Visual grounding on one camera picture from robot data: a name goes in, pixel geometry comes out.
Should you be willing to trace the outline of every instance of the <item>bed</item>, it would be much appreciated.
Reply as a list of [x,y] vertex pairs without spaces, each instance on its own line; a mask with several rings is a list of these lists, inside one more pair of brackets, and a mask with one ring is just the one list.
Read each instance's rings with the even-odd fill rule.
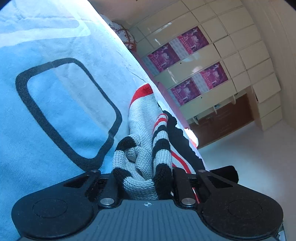
[[[21,197],[87,170],[111,172],[138,87],[150,84],[175,116],[86,0],[9,2],[0,11],[0,63],[0,240],[19,237],[10,212]],[[188,138],[179,120],[176,127]]]

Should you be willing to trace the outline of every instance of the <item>purple poster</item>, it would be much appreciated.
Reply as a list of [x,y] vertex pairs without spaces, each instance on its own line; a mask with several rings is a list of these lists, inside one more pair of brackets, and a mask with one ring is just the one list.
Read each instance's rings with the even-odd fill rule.
[[177,38],[188,54],[193,54],[195,51],[209,44],[209,42],[198,27],[190,29]]
[[209,89],[213,89],[228,80],[220,62],[206,68],[199,74],[201,74]]
[[155,65],[159,72],[162,72],[180,60],[169,43],[149,54],[148,58]]
[[192,78],[189,78],[181,84],[171,88],[171,92],[180,105],[184,105],[201,95]]

